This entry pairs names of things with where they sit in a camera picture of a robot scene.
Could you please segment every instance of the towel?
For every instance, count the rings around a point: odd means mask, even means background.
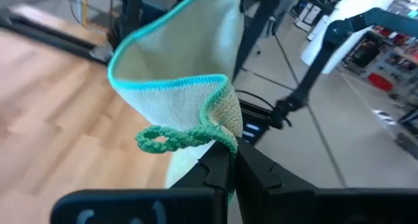
[[[215,140],[236,156],[242,115],[230,77],[243,28],[240,0],[183,0],[130,34],[111,59],[112,87],[153,125],[137,135],[139,148],[174,152],[165,187]]]

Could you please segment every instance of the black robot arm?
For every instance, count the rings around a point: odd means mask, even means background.
[[[351,34],[371,25],[381,25],[405,35],[418,37],[418,21],[386,12],[380,8],[372,8],[354,17],[332,22],[327,27],[322,47],[302,82],[290,96],[276,102],[271,115],[275,127],[282,128],[283,122],[288,121],[287,115],[290,112],[306,106],[309,92],[332,54]]]

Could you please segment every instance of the white wall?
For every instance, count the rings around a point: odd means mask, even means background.
[[[328,21],[329,25],[335,20],[343,20],[345,18],[355,16],[362,12],[365,12],[374,7],[380,7],[382,9],[387,9],[388,6],[392,3],[393,0],[342,0],[340,1],[330,15],[330,20]],[[367,32],[368,29],[363,29],[362,31],[356,32],[353,34],[329,59],[328,63],[323,69],[323,74],[330,73],[339,62],[347,55],[347,53],[354,47],[354,45],[359,41],[359,39]],[[308,65],[311,65],[314,61],[316,55],[321,49],[321,44],[323,36],[325,34],[325,29],[323,29],[314,40],[309,43],[306,49],[303,51],[301,58],[303,62]]]

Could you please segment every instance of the cable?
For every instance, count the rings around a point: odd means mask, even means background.
[[[260,100],[260,101],[262,101],[262,102],[266,103],[269,107],[271,107],[271,109],[274,109],[274,106],[273,106],[272,104],[270,104],[268,101],[264,100],[262,97],[259,97],[259,96],[257,96],[257,95],[256,95],[256,94],[254,94],[254,93],[250,93],[250,92],[243,91],[243,90],[235,90],[235,92],[236,92],[236,93],[245,93],[245,94],[247,94],[247,95],[250,95],[250,96],[252,96],[252,97],[255,97],[256,99],[258,99],[258,100]]]
[[[81,21],[77,18],[77,16],[74,14],[74,8],[72,7],[72,3],[76,1],[76,0],[68,0],[69,5],[70,5],[70,11],[71,11],[71,15],[73,16],[73,18],[79,23],[81,24]]]

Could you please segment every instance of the red item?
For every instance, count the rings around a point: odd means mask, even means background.
[[[390,34],[392,34],[392,30],[391,29],[387,29],[386,27],[384,27],[383,29],[380,30],[380,35],[383,35],[385,37],[388,37]]]
[[[390,81],[376,73],[370,74],[367,78],[375,87],[382,89],[383,91],[390,91],[393,88],[393,84],[390,83]]]
[[[404,45],[405,42],[408,40],[408,36],[407,35],[403,35],[403,34],[397,34],[394,38],[393,38],[393,42],[397,45]]]

